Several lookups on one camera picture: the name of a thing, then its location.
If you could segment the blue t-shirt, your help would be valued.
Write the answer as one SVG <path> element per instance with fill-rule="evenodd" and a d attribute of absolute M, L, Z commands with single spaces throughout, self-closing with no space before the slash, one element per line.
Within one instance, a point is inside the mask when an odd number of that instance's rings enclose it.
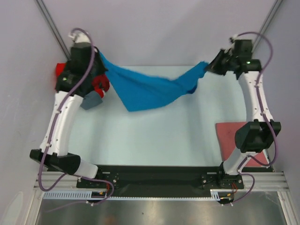
<path fill-rule="evenodd" d="M 129 112 L 164 107 L 179 97 L 193 94 L 203 78 L 208 63 L 199 62 L 176 79 L 149 76 L 114 65 L 100 53 L 106 77 Z"/>

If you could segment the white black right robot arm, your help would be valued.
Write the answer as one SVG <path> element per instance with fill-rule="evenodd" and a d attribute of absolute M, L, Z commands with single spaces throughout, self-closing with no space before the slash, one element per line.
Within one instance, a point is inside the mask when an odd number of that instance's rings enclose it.
<path fill-rule="evenodd" d="M 224 172 L 216 176 L 221 188 L 229 187 L 233 183 L 232 175 L 239 174 L 249 160 L 268 149 L 281 130 L 280 122 L 274 121 L 267 105 L 263 68 L 258 59 L 252 58 L 252 40 L 231 38 L 230 41 L 231 46 L 221 49 L 205 68 L 206 72 L 216 75 L 233 72 L 242 89 L 246 107 L 246 124 L 236 131 L 236 147 L 221 165 Z"/>

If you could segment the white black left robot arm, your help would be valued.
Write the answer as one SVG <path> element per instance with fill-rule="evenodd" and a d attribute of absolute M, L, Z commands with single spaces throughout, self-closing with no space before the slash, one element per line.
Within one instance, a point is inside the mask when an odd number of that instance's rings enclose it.
<path fill-rule="evenodd" d="M 57 65 L 55 103 L 50 123 L 40 147 L 31 150 L 30 158 L 40 168 L 54 168 L 64 174 L 87 177 L 97 188 L 104 178 L 98 167 L 79 155 L 69 153 L 68 144 L 77 111 L 98 106 L 110 88 L 99 50 L 87 32 L 74 29 L 70 35 L 73 45 L 70 59 Z"/>

